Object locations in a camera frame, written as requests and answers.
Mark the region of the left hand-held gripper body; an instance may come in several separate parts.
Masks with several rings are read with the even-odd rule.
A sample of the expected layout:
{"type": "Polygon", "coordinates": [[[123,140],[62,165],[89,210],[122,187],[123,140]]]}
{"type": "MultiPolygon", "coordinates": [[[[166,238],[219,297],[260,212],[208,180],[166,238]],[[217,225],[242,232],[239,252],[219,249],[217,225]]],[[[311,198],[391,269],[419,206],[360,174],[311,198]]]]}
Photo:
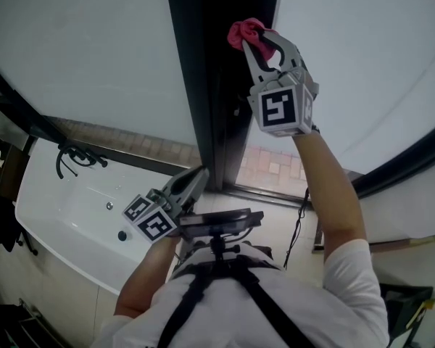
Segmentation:
{"type": "Polygon", "coordinates": [[[196,202],[197,193],[172,194],[152,188],[146,196],[138,194],[122,216],[150,244],[166,237],[188,241],[180,219],[193,212],[196,202]]]}

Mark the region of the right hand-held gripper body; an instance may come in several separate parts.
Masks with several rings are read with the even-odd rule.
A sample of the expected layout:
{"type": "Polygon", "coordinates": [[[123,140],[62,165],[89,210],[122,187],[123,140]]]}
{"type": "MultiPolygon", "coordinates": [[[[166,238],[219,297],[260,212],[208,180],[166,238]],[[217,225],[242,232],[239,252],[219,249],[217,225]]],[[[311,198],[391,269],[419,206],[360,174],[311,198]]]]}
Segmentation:
{"type": "Polygon", "coordinates": [[[298,67],[272,68],[273,74],[249,90],[248,102],[259,129],[276,138],[301,136],[315,129],[313,103],[319,92],[298,51],[298,67]]]}

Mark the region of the pink cleaning cloth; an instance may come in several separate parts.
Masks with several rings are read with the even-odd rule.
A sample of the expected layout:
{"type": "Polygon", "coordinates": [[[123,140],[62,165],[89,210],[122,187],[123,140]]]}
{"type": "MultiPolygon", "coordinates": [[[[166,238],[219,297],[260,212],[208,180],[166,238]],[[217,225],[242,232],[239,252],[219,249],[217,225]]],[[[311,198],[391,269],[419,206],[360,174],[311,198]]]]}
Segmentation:
{"type": "Polygon", "coordinates": [[[261,41],[260,33],[265,32],[276,33],[275,30],[266,28],[261,21],[252,17],[232,24],[227,35],[227,41],[233,48],[239,51],[244,50],[242,43],[246,41],[261,53],[265,61],[268,61],[273,57],[276,50],[261,41]]]}

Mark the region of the dark window frame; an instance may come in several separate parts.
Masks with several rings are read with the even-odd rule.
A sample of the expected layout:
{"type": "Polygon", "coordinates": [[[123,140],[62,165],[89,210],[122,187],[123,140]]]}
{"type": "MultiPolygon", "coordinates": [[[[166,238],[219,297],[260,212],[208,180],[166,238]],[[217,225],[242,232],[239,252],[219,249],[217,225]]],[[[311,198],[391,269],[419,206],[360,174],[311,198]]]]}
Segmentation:
{"type": "Polygon", "coordinates": [[[314,121],[366,174],[435,129],[435,0],[278,0],[275,29],[320,85],[314,121]]]}

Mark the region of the person's left forearm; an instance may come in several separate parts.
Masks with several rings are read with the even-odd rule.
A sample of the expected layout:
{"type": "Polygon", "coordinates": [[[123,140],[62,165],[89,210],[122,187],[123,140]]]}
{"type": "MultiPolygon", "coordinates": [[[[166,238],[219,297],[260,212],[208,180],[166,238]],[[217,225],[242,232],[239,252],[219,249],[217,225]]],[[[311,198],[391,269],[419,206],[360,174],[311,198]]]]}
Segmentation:
{"type": "Polygon", "coordinates": [[[180,240],[166,236],[151,245],[122,287],[114,315],[137,318],[150,308],[154,294],[165,284],[180,240]]]}

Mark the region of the person's right forearm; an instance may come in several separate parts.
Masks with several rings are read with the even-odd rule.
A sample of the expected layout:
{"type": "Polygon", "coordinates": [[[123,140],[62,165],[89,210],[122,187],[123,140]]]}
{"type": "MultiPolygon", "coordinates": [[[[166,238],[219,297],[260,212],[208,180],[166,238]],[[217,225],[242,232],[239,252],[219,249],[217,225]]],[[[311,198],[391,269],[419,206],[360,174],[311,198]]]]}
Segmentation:
{"type": "Polygon", "coordinates": [[[293,137],[311,202],[324,235],[324,258],[347,242],[366,239],[357,194],[338,160],[317,131],[293,137]]]}

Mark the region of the black chest-mounted phone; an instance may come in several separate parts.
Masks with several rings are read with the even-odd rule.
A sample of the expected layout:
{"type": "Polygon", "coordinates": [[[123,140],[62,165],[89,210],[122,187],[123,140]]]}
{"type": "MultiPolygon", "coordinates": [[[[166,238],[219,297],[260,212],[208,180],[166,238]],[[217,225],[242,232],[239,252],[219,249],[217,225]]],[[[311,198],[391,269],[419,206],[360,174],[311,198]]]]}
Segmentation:
{"type": "Polygon", "coordinates": [[[179,229],[184,238],[236,235],[261,226],[264,212],[249,208],[225,212],[189,215],[179,219],[179,229]]]}

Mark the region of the white bathtub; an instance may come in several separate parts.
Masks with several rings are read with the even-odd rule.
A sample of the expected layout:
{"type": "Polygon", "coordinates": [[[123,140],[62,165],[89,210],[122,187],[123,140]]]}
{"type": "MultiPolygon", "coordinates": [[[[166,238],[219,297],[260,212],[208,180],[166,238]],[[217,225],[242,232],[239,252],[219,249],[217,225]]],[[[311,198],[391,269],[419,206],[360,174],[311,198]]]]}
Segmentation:
{"type": "Polygon", "coordinates": [[[100,287],[119,294],[144,258],[149,242],[122,216],[138,195],[160,189],[168,175],[109,161],[107,167],[81,167],[63,160],[57,176],[58,146],[38,139],[30,154],[15,207],[18,222],[66,265],[100,287]],[[112,202],[108,210],[106,203],[112,202]],[[128,235],[126,241],[117,237],[128,235]]]}

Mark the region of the black bathtub faucet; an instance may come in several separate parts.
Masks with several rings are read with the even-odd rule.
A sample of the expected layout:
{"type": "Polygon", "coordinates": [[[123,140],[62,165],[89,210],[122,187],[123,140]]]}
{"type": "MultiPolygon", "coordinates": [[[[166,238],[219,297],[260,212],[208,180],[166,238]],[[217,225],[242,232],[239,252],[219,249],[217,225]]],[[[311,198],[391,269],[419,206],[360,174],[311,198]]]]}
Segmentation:
{"type": "Polygon", "coordinates": [[[105,156],[96,154],[88,147],[80,147],[77,144],[66,143],[58,146],[59,153],[55,162],[57,176],[60,180],[64,178],[61,165],[64,165],[75,177],[78,174],[63,160],[63,156],[67,155],[72,162],[81,167],[91,167],[100,164],[102,167],[108,166],[108,161],[105,156]]]}

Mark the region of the white shirt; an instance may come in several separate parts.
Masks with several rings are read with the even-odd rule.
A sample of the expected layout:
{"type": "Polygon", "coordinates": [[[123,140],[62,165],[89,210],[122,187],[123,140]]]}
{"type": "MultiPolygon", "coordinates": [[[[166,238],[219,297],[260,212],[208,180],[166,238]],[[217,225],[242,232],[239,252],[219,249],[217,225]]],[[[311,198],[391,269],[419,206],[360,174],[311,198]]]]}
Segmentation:
{"type": "MultiPolygon", "coordinates": [[[[387,312],[366,241],[349,241],[328,256],[321,287],[289,278],[274,262],[254,274],[316,348],[387,347],[387,312]]],[[[107,319],[91,348],[155,348],[192,280],[178,270],[144,314],[107,319]]],[[[170,348],[287,346],[244,287],[228,278],[213,281],[204,291],[170,348]]]]}

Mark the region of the black chest harness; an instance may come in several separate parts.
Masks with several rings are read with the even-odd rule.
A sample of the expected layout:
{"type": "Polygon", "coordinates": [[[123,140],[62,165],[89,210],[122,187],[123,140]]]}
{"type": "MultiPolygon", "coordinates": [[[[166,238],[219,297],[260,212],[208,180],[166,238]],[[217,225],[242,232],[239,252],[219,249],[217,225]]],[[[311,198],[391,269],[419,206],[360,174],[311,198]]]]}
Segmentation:
{"type": "Polygon", "coordinates": [[[157,348],[168,348],[174,336],[204,298],[205,290],[213,281],[224,278],[232,278],[243,286],[289,348],[315,348],[314,344],[261,287],[259,278],[250,271],[252,268],[273,269],[274,266],[266,261],[239,255],[229,260],[190,264],[174,275],[174,278],[193,275],[194,280],[189,284],[186,293],[166,323],[157,348]]]}

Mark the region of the black office chair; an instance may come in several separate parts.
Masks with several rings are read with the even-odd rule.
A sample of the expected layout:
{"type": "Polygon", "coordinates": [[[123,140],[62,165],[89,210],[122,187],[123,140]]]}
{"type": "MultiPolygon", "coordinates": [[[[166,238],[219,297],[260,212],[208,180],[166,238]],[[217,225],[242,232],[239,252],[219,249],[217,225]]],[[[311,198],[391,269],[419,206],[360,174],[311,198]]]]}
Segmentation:
{"type": "Polygon", "coordinates": [[[8,252],[11,252],[18,244],[20,247],[26,244],[30,252],[38,255],[38,250],[34,249],[28,232],[18,223],[15,217],[15,206],[8,199],[0,199],[0,245],[8,252]]]}

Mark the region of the dark metal rack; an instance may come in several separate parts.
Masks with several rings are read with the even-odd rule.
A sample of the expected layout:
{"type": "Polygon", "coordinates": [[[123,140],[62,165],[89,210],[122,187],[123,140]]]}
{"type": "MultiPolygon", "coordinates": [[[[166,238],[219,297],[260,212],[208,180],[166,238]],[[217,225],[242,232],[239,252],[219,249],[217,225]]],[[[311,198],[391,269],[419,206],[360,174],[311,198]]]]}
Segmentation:
{"type": "Polygon", "coordinates": [[[73,348],[23,299],[0,304],[0,324],[13,348],[73,348]]]}

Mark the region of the black metal stand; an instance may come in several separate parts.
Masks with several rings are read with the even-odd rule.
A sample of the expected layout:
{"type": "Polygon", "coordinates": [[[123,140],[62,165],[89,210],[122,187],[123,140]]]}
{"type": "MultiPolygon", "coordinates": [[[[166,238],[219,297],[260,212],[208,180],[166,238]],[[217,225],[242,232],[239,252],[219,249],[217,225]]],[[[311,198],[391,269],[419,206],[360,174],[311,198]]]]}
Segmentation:
{"type": "Polygon", "coordinates": [[[387,348],[412,348],[426,312],[435,307],[434,288],[381,283],[380,289],[388,315],[387,348]]]}

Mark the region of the black phone mount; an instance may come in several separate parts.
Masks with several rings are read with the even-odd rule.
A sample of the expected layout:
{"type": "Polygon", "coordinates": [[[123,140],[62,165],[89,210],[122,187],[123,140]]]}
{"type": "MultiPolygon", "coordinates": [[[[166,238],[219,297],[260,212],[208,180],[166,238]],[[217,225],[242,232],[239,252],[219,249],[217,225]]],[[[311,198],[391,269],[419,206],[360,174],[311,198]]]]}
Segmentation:
{"type": "Polygon", "coordinates": [[[252,229],[246,230],[242,235],[240,233],[231,233],[226,235],[213,236],[208,243],[197,241],[192,249],[194,251],[199,249],[210,248],[211,253],[215,256],[217,262],[224,260],[225,253],[238,254],[241,251],[240,242],[245,239],[252,229]]]}

